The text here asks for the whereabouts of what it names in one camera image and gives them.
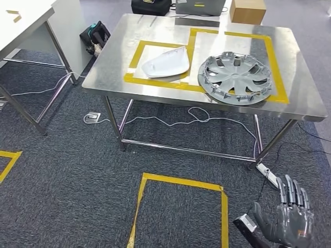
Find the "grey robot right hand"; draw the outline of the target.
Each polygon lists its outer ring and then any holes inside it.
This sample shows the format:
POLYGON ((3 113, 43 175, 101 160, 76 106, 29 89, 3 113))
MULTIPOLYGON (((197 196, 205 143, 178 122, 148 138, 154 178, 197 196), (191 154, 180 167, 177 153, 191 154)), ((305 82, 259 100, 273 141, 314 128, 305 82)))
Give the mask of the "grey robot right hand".
POLYGON ((263 236, 270 242, 286 247, 311 247, 314 222, 311 201, 307 191, 298 181, 288 174, 285 178, 286 188, 280 177, 277 178, 280 203, 277 206, 277 217, 274 222, 258 202, 254 202, 253 215, 263 236))

